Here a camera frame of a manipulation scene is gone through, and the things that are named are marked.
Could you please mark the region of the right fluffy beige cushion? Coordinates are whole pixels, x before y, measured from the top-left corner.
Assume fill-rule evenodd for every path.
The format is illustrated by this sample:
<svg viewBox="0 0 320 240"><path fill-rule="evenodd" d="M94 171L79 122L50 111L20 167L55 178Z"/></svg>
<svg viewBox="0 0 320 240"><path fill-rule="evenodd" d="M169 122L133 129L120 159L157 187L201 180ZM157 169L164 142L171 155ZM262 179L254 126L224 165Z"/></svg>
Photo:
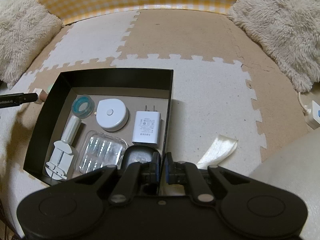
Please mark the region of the right fluffy beige cushion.
<svg viewBox="0 0 320 240"><path fill-rule="evenodd" d="M319 0L236 0L227 16L297 92L309 92L319 82Z"/></svg>

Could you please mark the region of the clear teal tape roll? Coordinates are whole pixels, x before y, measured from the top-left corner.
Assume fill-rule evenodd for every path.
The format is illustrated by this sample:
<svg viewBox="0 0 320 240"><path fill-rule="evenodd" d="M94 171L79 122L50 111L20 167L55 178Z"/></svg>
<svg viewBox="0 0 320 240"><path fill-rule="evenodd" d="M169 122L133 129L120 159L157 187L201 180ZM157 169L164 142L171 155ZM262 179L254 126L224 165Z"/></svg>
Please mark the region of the clear teal tape roll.
<svg viewBox="0 0 320 240"><path fill-rule="evenodd" d="M80 119L85 119L94 111L95 103L89 95L82 95L72 104L72 113Z"/></svg>

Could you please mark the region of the left fluffy beige cushion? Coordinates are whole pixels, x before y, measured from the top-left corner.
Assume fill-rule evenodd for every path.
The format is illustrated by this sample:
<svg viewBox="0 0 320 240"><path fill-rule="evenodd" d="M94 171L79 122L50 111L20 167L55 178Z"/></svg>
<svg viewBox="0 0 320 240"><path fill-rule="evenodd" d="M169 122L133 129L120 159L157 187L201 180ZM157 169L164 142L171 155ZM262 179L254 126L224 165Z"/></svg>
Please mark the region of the left fluffy beige cushion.
<svg viewBox="0 0 320 240"><path fill-rule="evenodd" d="M1 0L1 81L9 89L62 26L38 0Z"/></svg>

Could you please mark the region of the cream leather seat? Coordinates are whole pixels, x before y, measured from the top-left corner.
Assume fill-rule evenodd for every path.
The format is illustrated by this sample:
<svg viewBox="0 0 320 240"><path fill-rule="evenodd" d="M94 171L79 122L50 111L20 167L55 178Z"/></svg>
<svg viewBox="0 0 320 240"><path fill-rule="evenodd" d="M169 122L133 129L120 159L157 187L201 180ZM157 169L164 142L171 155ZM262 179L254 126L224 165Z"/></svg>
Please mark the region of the cream leather seat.
<svg viewBox="0 0 320 240"><path fill-rule="evenodd" d="M319 129L291 142L260 164L250 177L304 200L308 218L302 239L319 239Z"/></svg>

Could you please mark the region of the translucent plastic strip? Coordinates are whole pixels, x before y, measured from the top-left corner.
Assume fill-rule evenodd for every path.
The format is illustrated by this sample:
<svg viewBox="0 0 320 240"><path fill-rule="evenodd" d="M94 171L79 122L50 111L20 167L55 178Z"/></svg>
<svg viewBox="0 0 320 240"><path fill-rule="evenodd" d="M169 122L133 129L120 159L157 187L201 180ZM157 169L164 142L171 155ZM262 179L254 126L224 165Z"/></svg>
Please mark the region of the translucent plastic strip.
<svg viewBox="0 0 320 240"><path fill-rule="evenodd" d="M238 140L218 135L207 152L197 162L198 169L206 169L210 165L217 165L230 156L237 148Z"/></svg>

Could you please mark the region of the clear plastic compartment case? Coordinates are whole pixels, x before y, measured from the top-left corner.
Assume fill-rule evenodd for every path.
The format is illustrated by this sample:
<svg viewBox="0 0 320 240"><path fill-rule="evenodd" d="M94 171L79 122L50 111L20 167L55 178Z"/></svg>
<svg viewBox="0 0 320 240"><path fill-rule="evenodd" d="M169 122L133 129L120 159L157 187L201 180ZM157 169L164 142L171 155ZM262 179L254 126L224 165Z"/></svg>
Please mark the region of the clear plastic compartment case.
<svg viewBox="0 0 320 240"><path fill-rule="evenodd" d="M81 145L75 170L86 174L107 165L116 165L120 169L127 148L125 140L91 130Z"/></svg>

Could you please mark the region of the white power strip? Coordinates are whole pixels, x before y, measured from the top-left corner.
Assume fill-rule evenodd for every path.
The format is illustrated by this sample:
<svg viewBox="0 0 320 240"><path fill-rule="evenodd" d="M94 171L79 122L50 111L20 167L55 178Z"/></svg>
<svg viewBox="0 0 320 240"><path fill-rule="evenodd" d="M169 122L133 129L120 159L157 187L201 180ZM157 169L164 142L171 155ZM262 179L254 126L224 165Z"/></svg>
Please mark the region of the white power strip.
<svg viewBox="0 0 320 240"><path fill-rule="evenodd" d="M312 129L318 129L320 126L319 122L319 104L312 100L308 105L305 105L301 98L301 93L298 92L298 101L302 107L305 121Z"/></svg>

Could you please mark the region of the white usb wall charger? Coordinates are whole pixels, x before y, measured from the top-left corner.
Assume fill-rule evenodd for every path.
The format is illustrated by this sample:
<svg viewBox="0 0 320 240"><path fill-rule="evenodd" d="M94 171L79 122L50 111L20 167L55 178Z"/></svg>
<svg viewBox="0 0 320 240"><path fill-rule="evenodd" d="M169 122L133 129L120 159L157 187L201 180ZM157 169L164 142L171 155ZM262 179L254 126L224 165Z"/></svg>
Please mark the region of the white usb wall charger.
<svg viewBox="0 0 320 240"><path fill-rule="evenodd" d="M132 143L158 147L161 129L161 113L148 109L136 111L135 123L132 134Z"/></svg>

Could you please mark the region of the black glossy oval case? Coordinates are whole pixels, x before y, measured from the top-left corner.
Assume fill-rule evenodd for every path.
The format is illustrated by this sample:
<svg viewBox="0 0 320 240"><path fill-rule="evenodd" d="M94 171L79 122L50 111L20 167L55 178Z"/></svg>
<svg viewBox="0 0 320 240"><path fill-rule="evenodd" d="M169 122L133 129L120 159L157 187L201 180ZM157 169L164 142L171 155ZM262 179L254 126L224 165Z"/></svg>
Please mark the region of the black glossy oval case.
<svg viewBox="0 0 320 240"><path fill-rule="evenodd" d="M136 162L151 162L154 153L159 154L159 152L153 147L144 145L132 145L126 149L121 161L120 168L126 169L131 163Z"/></svg>

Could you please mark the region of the white plastic tool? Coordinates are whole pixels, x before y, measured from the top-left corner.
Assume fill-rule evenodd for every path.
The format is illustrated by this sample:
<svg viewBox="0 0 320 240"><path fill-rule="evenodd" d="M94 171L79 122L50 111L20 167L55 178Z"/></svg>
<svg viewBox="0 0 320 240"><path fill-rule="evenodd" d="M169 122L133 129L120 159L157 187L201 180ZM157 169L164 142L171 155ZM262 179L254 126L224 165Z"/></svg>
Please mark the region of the white plastic tool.
<svg viewBox="0 0 320 240"><path fill-rule="evenodd" d="M53 180L67 180L68 172L77 150L70 144L59 140L54 142L51 158L45 164L48 176Z"/></svg>

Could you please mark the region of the fluffy beige cushion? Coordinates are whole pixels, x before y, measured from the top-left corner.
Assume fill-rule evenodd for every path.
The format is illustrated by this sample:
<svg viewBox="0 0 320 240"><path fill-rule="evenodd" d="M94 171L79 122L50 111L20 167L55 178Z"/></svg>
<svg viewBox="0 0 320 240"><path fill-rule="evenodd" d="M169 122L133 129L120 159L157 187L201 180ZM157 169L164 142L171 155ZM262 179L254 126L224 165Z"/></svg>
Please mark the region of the fluffy beige cushion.
<svg viewBox="0 0 320 240"><path fill-rule="evenodd" d="M9 89L62 26L38 0L1 0L1 81Z"/></svg>
<svg viewBox="0 0 320 240"><path fill-rule="evenodd" d="M227 16L297 92L309 92L319 82L319 0L236 0Z"/></svg>

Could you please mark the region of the white round device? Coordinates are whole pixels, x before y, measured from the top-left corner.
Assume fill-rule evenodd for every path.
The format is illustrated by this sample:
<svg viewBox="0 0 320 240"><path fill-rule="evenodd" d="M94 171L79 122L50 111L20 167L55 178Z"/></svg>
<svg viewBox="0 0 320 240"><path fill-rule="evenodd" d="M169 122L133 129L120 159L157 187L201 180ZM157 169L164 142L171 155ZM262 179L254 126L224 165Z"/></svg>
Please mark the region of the white round device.
<svg viewBox="0 0 320 240"><path fill-rule="evenodd" d="M120 99L104 99L98 102L96 120L107 132L122 129L129 119L129 110Z"/></svg>

